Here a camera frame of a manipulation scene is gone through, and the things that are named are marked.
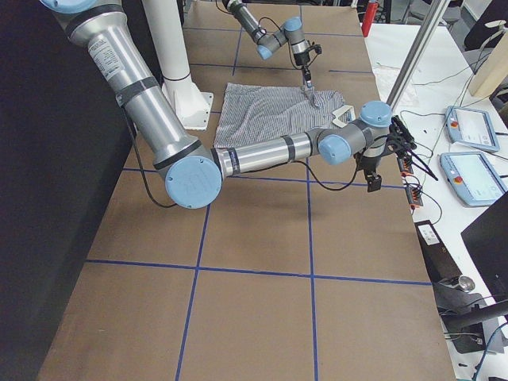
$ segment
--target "robotic arm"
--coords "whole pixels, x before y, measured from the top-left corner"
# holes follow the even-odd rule
[[[312,88],[309,70],[310,52],[321,54],[321,45],[311,44],[305,39],[300,17],[292,17],[275,33],[268,35],[266,29],[261,28],[260,22],[247,9],[241,0],[222,0],[224,7],[240,22],[257,45],[257,52],[263,60],[269,59],[273,53],[288,43],[293,53],[294,63],[302,71],[303,81],[307,88]]]
[[[360,118],[342,129],[311,129],[259,144],[209,150],[187,134],[134,46],[121,0],[40,1],[53,11],[69,40],[88,49],[118,105],[154,152],[153,165],[169,196],[183,207],[210,204],[223,179],[241,172],[317,154],[330,164],[357,152],[362,152],[357,160],[383,156],[391,124],[391,109],[383,102],[369,102]]]

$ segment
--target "black wall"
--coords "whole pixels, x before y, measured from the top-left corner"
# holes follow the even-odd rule
[[[124,1],[160,71],[141,4]],[[0,2],[0,379],[35,379],[130,143],[113,91],[37,1]]]

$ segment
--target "white pole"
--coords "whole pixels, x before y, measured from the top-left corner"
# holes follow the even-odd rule
[[[164,76],[163,92],[186,129],[206,129],[213,94],[192,82],[176,0],[143,0]]]

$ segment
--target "tablet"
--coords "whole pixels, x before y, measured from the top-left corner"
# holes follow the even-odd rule
[[[498,138],[489,113],[450,106],[446,116],[446,129],[452,143],[464,143],[486,152],[499,151]]]
[[[440,163],[453,190],[467,206],[489,206],[507,191],[482,152],[443,153]]]

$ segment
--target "red object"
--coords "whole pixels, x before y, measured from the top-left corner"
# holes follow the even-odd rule
[[[364,16],[364,23],[362,24],[362,33],[364,34],[364,37],[367,37],[371,30],[372,22],[374,21],[375,14],[378,11],[378,6],[379,3],[376,0],[369,0],[367,11]]]

